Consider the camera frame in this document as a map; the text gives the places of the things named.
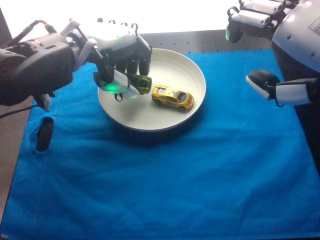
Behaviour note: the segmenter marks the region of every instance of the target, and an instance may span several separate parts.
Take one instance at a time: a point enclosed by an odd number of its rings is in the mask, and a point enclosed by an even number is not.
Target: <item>perforated metal panel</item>
[[[226,40],[226,30],[146,33],[141,36],[153,48],[168,49],[181,54],[271,48],[271,42],[268,39],[245,34],[239,42],[230,43]]]

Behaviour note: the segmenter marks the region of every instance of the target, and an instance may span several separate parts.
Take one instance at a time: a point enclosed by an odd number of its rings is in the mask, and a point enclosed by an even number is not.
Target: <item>blue tablecloth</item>
[[[187,54],[206,97],[180,127],[139,133],[103,111],[92,64],[32,109],[0,232],[13,240],[320,236],[320,178],[292,106],[245,81],[281,76],[271,50]],[[37,152],[43,117],[50,147]]]

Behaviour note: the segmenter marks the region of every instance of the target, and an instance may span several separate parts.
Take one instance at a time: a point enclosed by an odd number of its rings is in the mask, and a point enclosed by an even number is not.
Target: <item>white plate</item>
[[[206,94],[206,80],[200,68],[186,56],[165,49],[152,50],[149,76],[152,87],[149,94],[135,99],[115,100],[113,94],[98,88],[100,104],[105,112],[119,124],[142,132],[158,132],[180,125],[201,106]],[[190,93],[194,98],[189,112],[177,108],[158,106],[151,98],[156,85]]]

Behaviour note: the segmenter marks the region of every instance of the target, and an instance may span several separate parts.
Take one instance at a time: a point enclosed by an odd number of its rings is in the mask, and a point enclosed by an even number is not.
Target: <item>black oval hole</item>
[[[53,129],[54,120],[51,117],[45,117],[38,133],[36,134],[37,143],[35,150],[37,150],[38,152],[44,152],[49,148]]]

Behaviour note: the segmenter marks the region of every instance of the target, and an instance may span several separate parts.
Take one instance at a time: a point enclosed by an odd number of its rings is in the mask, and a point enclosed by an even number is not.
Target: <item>robotic arm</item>
[[[282,73],[290,75],[286,82],[280,82],[274,74],[258,69],[249,73],[246,81],[267,100],[274,99],[279,107],[319,103],[319,1],[240,0],[239,3],[240,10],[233,6],[227,12],[226,39],[236,43],[244,33],[269,39]],[[306,78],[291,79],[297,69]]]
[[[11,106],[34,96],[49,111],[54,91],[68,85],[86,62],[97,66],[94,82],[117,101],[139,94],[124,71],[136,74],[139,66],[140,74],[148,75],[151,47],[138,34],[137,24],[111,22],[100,18],[85,33],[73,19],[60,33],[44,21],[33,22],[0,48],[0,104]],[[49,34],[19,42],[38,23]]]

